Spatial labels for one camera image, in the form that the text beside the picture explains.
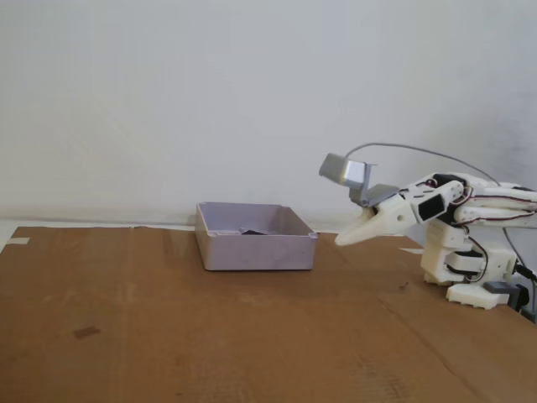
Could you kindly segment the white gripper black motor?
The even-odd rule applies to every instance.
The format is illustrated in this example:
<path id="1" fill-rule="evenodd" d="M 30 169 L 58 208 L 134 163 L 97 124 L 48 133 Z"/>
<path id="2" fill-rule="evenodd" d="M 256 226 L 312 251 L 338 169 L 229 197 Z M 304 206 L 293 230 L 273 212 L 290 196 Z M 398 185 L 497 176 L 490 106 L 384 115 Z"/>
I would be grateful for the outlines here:
<path id="1" fill-rule="evenodd" d="M 335 244 L 348 246 L 372 238 L 401 234 L 410 227 L 440 216 L 447 205 L 448 201 L 439 188 L 429 184 L 408 186 L 377 207 L 364 207 L 356 221 L 336 236 Z"/>

